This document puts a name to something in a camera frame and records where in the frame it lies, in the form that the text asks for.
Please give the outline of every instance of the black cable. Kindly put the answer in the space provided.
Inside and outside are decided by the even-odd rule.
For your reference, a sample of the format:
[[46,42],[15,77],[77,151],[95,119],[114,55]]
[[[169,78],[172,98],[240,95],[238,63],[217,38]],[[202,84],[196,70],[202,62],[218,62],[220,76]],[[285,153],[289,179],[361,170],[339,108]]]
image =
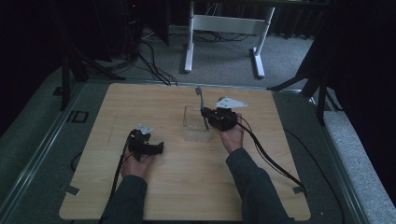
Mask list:
[[[247,120],[245,120],[245,119],[242,118],[241,116],[237,116],[237,117],[238,117],[238,118],[241,118],[241,119],[247,124],[248,128],[250,129],[250,131],[253,132],[253,131],[251,130],[250,124],[248,123]],[[275,166],[274,166],[273,164],[271,164],[271,162],[269,162],[267,159],[265,159],[265,157],[262,155],[262,153],[261,153],[260,150],[259,150],[259,147],[258,147],[256,144],[254,144],[254,146],[256,147],[256,150],[257,150],[257,152],[259,152],[259,155],[262,157],[262,159],[263,159],[271,168],[273,168],[275,171],[277,171],[280,175],[285,176],[284,174],[282,174],[282,172],[280,172],[279,170],[277,170],[277,169],[275,168]]]
[[142,44],[145,44],[147,46],[149,46],[150,51],[151,51],[151,60],[152,63],[149,63],[144,57],[143,55],[141,55],[139,53],[139,57],[145,62],[145,64],[149,67],[151,73],[156,76],[160,81],[162,81],[165,85],[167,86],[171,86],[171,81],[176,83],[177,85],[177,79],[170,75],[169,73],[164,72],[161,68],[157,67],[157,64],[155,63],[155,53],[154,53],[154,48],[147,42],[145,41],[141,41]]
[[216,32],[212,32],[212,31],[202,31],[202,32],[196,32],[196,33],[197,33],[197,34],[213,35],[213,36],[214,36],[214,39],[213,39],[213,40],[211,40],[211,39],[206,39],[206,38],[203,38],[203,37],[198,36],[198,35],[195,35],[195,36],[194,36],[195,38],[201,39],[202,41],[208,42],[208,43],[243,41],[243,40],[245,40],[245,39],[247,39],[247,38],[249,37],[249,35],[245,35],[244,38],[242,38],[242,39],[237,39],[237,38],[239,38],[240,36],[242,36],[242,35],[237,35],[236,37],[233,37],[233,38],[231,38],[231,39],[227,39],[227,38],[222,37],[221,34],[216,33]]
[[81,156],[81,154],[82,154],[82,151],[79,152],[79,153],[73,158],[73,160],[70,162],[70,167],[72,168],[73,172],[76,171],[76,167],[75,167],[74,163],[75,163],[76,159],[77,159],[78,157]]
[[148,68],[151,70],[151,74],[153,74],[156,78],[158,78],[161,82],[163,82],[163,84],[165,84],[166,86],[170,86],[169,80],[166,79],[165,77],[163,77],[162,75],[157,74],[151,67],[150,63],[145,59],[145,57],[143,57],[142,54],[138,53],[139,58],[141,58],[143,60],[143,62],[148,66]]
[[327,185],[329,186],[330,191],[332,192],[332,195],[334,196],[335,200],[338,203],[338,206],[340,208],[340,212],[341,212],[341,222],[344,224],[345,223],[345,214],[344,214],[344,210],[343,207],[341,205],[340,199],[338,198],[338,196],[335,194],[334,189],[332,188],[332,185],[330,184],[330,181],[327,179],[326,175],[324,174],[323,170],[320,168],[318,161],[315,159],[314,155],[311,153],[311,151],[309,151],[308,147],[304,144],[304,142],[297,137],[297,135],[295,135],[294,133],[292,133],[290,130],[288,129],[283,129],[285,130],[285,133],[289,133],[291,136],[293,136],[305,149],[305,151],[308,153],[308,155],[311,157],[312,161],[315,163],[315,165],[318,167],[320,173],[322,174],[324,180],[326,181]]
[[[219,112],[218,112],[218,114],[223,116],[224,118],[227,118],[229,120],[233,120],[232,118],[230,118],[226,114],[219,113]],[[257,139],[256,135],[251,130],[249,130],[247,127],[245,127],[243,124],[239,123],[238,121],[236,121],[236,124],[239,125],[241,128],[243,128],[245,131],[247,131],[250,134],[250,137],[253,139],[254,144],[259,148],[260,153],[264,156],[265,159],[267,159],[276,168],[276,170],[281,172],[285,177],[289,178],[290,180],[292,180],[294,183],[296,183],[298,186],[300,186],[303,189],[303,193],[304,193],[304,195],[306,197],[306,187],[305,187],[305,185],[303,183],[301,183],[300,180],[298,180],[296,177],[294,177],[293,175],[289,174],[289,172],[287,172],[285,169],[283,169],[280,165],[278,165],[265,152],[264,148],[262,147],[262,144],[259,142],[259,139]]]
[[[119,165],[117,166],[116,173],[114,174],[113,186],[111,187],[110,196],[108,197],[107,204],[106,204],[106,207],[105,207],[104,212],[106,211],[108,204],[110,203],[111,199],[112,199],[113,196],[114,196],[114,193],[116,192],[116,187],[117,187],[117,182],[118,182],[118,180],[119,180],[119,175],[120,175],[121,166],[122,166],[122,164],[124,163],[124,154],[125,154],[125,150],[126,150],[126,149],[128,148],[128,146],[129,146],[129,136],[131,136],[131,134],[132,134],[132,132],[129,133],[128,138],[127,138],[127,140],[125,141],[125,145],[124,145],[124,148],[123,148],[123,150],[122,150],[122,154],[120,155]],[[102,214],[101,217],[100,217],[100,219],[99,219],[99,221],[98,221],[98,224],[103,223],[103,221],[104,221],[104,217],[103,217],[103,214]]]

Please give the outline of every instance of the cable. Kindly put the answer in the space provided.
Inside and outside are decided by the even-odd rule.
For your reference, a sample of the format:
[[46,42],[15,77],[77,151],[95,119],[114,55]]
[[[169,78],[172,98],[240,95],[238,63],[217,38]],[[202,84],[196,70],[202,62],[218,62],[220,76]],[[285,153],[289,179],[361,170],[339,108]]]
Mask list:
[[[244,35],[245,37],[238,39],[239,37],[241,37],[243,35],[237,35],[236,37],[228,39],[228,38],[222,37],[219,33],[211,32],[211,31],[194,31],[194,33],[198,34],[198,35],[213,35],[213,39],[208,39],[208,38],[198,36],[198,35],[193,36],[194,40],[206,42],[206,43],[244,41],[245,39],[247,39],[249,37],[249,35]],[[144,36],[142,38],[142,40],[144,39],[145,41],[149,41],[149,42],[162,42],[161,39],[158,39],[158,40],[149,40],[148,39],[150,36],[154,36],[154,35],[155,35],[154,33],[148,34],[148,35]],[[174,37],[174,36],[188,36],[188,35],[186,33],[181,33],[181,32],[169,34],[169,37]]]
[[[114,196],[114,193],[116,192],[116,187],[117,187],[117,182],[118,182],[118,180],[119,180],[119,175],[120,175],[121,166],[122,166],[122,164],[124,163],[124,154],[125,154],[125,150],[126,150],[126,149],[128,148],[128,146],[129,146],[129,136],[131,136],[131,134],[132,134],[132,132],[129,133],[128,138],[127,138],[127,140],[125,141],[125,145],[124,145],[124,148],[123,148],[123,150],[122,150],[122,154],[120,155],[119,165],[117,166],[116,173],[114,174],[113,186],[111,187],[110,196],[108,197],[107,204],[106,204],[106,207],[105,207],[104,212],[106,211],[108,204],[110,203],[111,199],[112,199],[113,196]],[[100,219],[99,219],[99,221],[98,221],[98,224],[102,224],[103,221],[104,221],[104,217],[103,217],[103,214],[102,214],[101,217],[100,217]]]
[[326,181],[327,185],[329,186],[330,191],[332,192],[332,195],[334,196],[335,200],[338,203],[338,206],[340,208],[340,212],[341,212],[341,223],[345,223],[345,214],[344,214],[344,210],[343,207],[341,206],[341,202],[340,199],[338,198],[338,196],[335,194],[334,189],[332,188],[332,185],[330,184],[330,181],[327,179],[326,175],[324,174],[323,170],[320,168],[318,161],[315,159],[314,155],[311,153],[311,151],[309,151],[308,147],[304,144],[304,142],[297,137],[297,135],[295,135],[294,133],[292,133],[290,130],[288,129],[283,129],[285,130],[285,133],[289,133],[291,136],[293,136],[305,149],[305,151],[308,153],[308,155],[311,157],[312,161],[315,163],[315,165],[318,167],[320,173],[322,174],[324,180]]
[[155,76],[157,77],[161,82],[163,82],[165,85],[167,86],[171,86],[171,80],[172,82],[176,83],[176,85],[178,85],[177,83],[177,79],[170,75],[167,72],[164,72],[161,68],[157,67],[157,65],[155,64],[155,53],[154,53],[154,48],[147,42],[145,41],[141,41],[142,44],[145,44],[147,46],[149,46],[150,51],[151,51],[151,57],[152,57],[152,63],[149,63],[142,54],[138,53],[138,56],[143,60],[143,62],[146,64],[146,66],[149,68],[149,71]]
[[75,163],[75,161],[77,160],[77,158],[81,156],[81,154],[82,154],[82,151],[79,152],[79,153],[73,158],[73,160],[70,162],[70,167],[72,168],[73,172],[76,171],[76,166],[75,166],[74,163]]
[[[224,118],[227,118],[229,120],[233,120],[232,118],[230,118],[228,115],[223,114],[223,113],[219,113],[219,115],[223,116]],[[268,162],[270,162],[273,166],[273,168],[275,167],[275,170],[278,170],[280,173],[282,173],[285,177],[289,178],[290,180],[292,180],[294,183],[296,183],[298,186],[300,186],[300,188],[302,188],[303,193],[306,197],[306,187],[303,183],[300,182],[300,180],[298,180],[297,178],[295,178],[293,175],[289,174],[289,172],[287,172],[285,169],[283,169],[280,165],[278,165],[264,150],[264,148],[262,147],[262,144],[259,142],[259,139],[257,139],[256,135],[247,127],[245,127],[243,124],[241,124],[240,122],[236,121],[236,124],[239,125],[241,128],[243,128],[245,131],[247,131],[250,134],[250,137],[253,139],[254,144],[259,148],[260,153],[264,156],[264,158],[266,160],[268,160]]]
[[[241,118],[241,119],[247,124],[248,128],[249,128],[250,131],[252,132],[251,127],[250,127],[250,124],[248,123],[248,121],[245,120],[244,118],[242,118],[241,116],[237,116],[237,117],[238,117],[238,118]],[[265,159],[265,157],[261,154],[261,152],[260,152],[260,150],[259,150],[259,147],[258,147],[256,144],[254,144],[254,146],[256,147],[256,149],[257,149],[257,151],[259,152],[259,155],[262,157],[262,159],[263,159],[271,168],[273,168],[275,171],[277,171],[277,172],[280,173],[281,175],[285,176],[285,175],[282,174],[279,170],[277,170],[277,169],[275,168],[275,166],[274,166],[273,164],[271,164],[271,162],[269,162],[267,159]]]
[[213,16],[213,15],[215,15],[215,13],[216,13],[216,9],[217,9],[217,7],[218,7],[218,3],[212,4],[212,6],[206,11],[206,13],[205,13],[206,16],[207,16],[207,14],[209,14],[209,12],[210,12],[210,10],[212,9],[212,7],[215,7],[215,9],[213,9],[213,13],[212,13],[212,16]]

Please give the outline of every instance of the tripod leg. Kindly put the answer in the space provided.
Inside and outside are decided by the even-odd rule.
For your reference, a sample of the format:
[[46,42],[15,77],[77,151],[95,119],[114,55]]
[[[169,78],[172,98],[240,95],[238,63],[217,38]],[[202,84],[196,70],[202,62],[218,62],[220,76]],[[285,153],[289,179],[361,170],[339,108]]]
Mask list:
[[320,82],[321,82],[320,75],[309,78],[308,81],[305,83],[303,89],[301,90],[301,94],[304,97],[312,97],[315,91],[320,86]]
[[62,60],[62,105],[61,111],[64,111],[67,104],[70,101],[70,79],[69,79],[69,59],[67,55],[64,55]]
[[317,118],[321,125],[324,124],[324,106],[327,93],[327,79],[329,77],[328,70],[325,70],[319,86],[319,97],[318,97],[318,107],[317,107]]
[[78,55],[79,58],[81,58],[82,61],[88,63],[90,66],[94,67],[95,69],[101,71],[102,73],[104,73],[106,76],[112,78],[112,79],[116,79],[116,80],[125,80],[125,77],[119,77],[117,75],[115,75],[114,73],[108,71],[107,69],[105,69],[102,65],[100,65],[99,63],[97,63],[96,61],[90,59],[89,57],[85,56],[81,51],[79,51],[76,48],[73,48],[74,52]]
[[287,87],[291,86],[294,83],[297,83],[301,80],[303,80],[305,77],[292,77],[291,79],[277,85],[274,87],[268,87],[268,91],[282,91],[283,89],[286,89]]

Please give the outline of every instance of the tripod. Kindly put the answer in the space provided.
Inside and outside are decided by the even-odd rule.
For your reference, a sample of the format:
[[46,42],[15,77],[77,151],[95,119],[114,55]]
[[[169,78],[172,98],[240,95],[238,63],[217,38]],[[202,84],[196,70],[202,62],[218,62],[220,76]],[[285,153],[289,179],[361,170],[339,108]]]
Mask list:
[[68,33],[64,24],[62,15],[56,3],[53,0],[47,0],[46,6],[50,18],[53,20],[56,30],[61,37],[61,51],[63,55],[62,61],[62,105],[63,111],[70,101],[70,70],[78,82],[86,82],[89,78],[84,63],[87,63],[94,69],[100,71],[111,79],[125,80],[125,77],[119,77],[108,71],[101,64],[86,56],[73,44],[72,38]]
[[288,86],[297,83],[305,78],[308,78],[308,81],[305,83],[302,89],[302,95],[304,97],[312,97],[315,91],[319,88],[319,96],[318,96],[318,107],[317,107],[317,118],[321,125],[324,125],[324,108],[325,108],[325,99],[327,93],[327,86],[329,80],[331,66],[329,64],[328,59],[323,59],[319,63],[318,68],[310,69],[305,72],[297,72],[297,75],[277,86],[267,88],[268,91],[282,91]]

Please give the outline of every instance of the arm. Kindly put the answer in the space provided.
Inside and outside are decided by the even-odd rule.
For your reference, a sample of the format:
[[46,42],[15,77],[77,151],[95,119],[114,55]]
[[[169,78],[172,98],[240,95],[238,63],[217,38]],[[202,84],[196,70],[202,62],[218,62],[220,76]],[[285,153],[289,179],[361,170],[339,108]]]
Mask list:
[[[241,115],[238,114],[238,122],[241,121]],[[244,222],[294,223],[294,219],[288,217],[270,176],[243,149],[244,129],[236,125],[229,131],[218,133],[230,154],[226,162],[242,199]]]
[[139,162],[126,150],[120,173],[123,177],[104,213],[105,223],[140,224],[148,184],[144,177],[155,156]]
[[142,177],[125,176],[104,213],[105,223],[142,223],[147,187]]

